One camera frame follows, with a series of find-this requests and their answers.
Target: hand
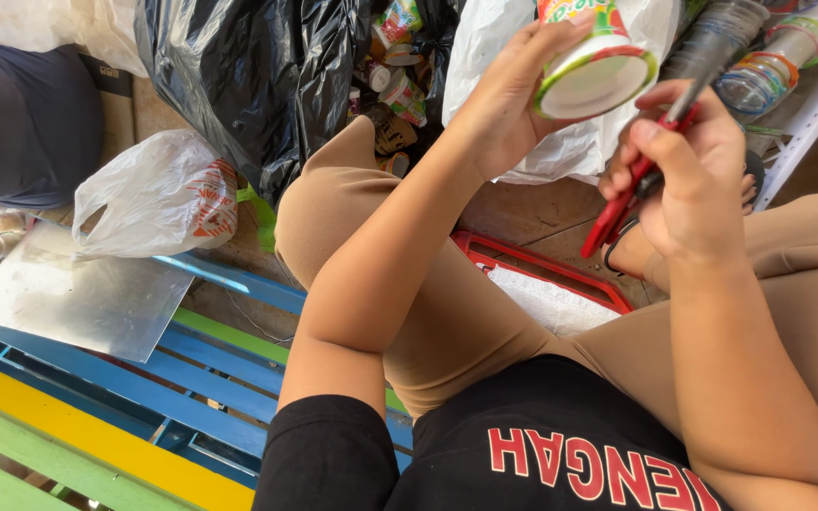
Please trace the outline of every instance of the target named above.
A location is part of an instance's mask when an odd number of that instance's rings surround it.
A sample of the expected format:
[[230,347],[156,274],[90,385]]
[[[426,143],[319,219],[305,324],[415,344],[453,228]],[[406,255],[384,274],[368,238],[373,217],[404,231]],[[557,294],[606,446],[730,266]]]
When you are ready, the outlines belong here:
[[532,22],[488,66],[442,137],[462,141],[484,180],[510,170],[549,133],[570,124],[539,116],[533,94],[544,67],[588,35],[595,19],[593,11],[584,11],[574,18],[577,25]]
[[665,174],[664,191],[640,211],[649,242],[669,261],[718,262],[745,254],[744,135],[711,89],[702,93],[702,109],[685,136],[650,120],[688,86],[686,80],[664,82],[637,100],[644,112],[625,128],[599,188],[606,199],[616,198],[630,186],[630,165],[646,155]]

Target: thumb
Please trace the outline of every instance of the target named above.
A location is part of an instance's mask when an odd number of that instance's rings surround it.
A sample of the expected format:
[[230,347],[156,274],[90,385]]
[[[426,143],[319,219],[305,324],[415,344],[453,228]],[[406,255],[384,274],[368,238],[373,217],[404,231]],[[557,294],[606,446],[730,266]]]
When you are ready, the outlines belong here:
[[700,193],[710,184],[711,176],[702,169],[699,157],[682,134],[640,119],[630,128],[630,140],[662,170],[666,190]]
[[543,24],[517,57],[517,75],[534,83],[554,57],[576,46],[592,32],[595,23],[596,12],[586,9],[569,21]]

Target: yellow plank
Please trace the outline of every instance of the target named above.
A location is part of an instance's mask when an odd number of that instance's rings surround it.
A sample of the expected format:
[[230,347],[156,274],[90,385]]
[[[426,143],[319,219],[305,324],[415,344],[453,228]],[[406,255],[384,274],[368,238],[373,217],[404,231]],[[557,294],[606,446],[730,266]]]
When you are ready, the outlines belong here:
[[246,511],[255,491],[0,373],[0,414],[208,511]]

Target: red scissors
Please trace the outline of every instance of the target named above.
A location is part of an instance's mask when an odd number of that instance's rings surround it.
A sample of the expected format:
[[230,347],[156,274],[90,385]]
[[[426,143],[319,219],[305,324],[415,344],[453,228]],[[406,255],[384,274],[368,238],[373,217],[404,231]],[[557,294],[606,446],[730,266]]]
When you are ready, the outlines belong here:
[[[699,113],[700,105],[697,102],[699,96],[705,87],[708,87],[711,81],[720,75],[720,67],[720,65],[701,66],[702,75],[690,84],[690,87],[677,99],[667,114],[658,121],[658,124],[672,131],[684,133],[693,123],[696,114]],[[658,191],[665,181],[665,177],[655,162],[646,156],[640,157],[639,161],[630,166],[630,172],[633,176],[630,188],[621,192],[617,199],[609,201],[602,210],[602,214],[598,215],[596,224],[592,227],[589,237],[585,239],[583,249],[580,250],[580,256],[583,258],[592,257],[602,245],[616,241],[623,222],[639,207],[642,201]]]

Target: person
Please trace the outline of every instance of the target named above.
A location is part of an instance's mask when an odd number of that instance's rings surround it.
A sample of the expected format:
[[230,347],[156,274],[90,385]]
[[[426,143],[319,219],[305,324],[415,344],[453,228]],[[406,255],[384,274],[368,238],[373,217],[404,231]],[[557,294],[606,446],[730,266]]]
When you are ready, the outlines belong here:
[[0,44],[0,205],[50,209],[74,199],[103,146],[103,104],[71,46]]
[[[255,509],[818,510],[818,197],[744,219],[744,137],[711,90],[686,137],[640,120],[620,158],[665,174],[633,234],[670,302],[558,337],[449,241],[563,126],[531,96],[593,19],[519,32],[405,179],[375,170],[360,116],[286,192],[277,249],[309,293]],[[385,381],[415,417],[402,475]]]

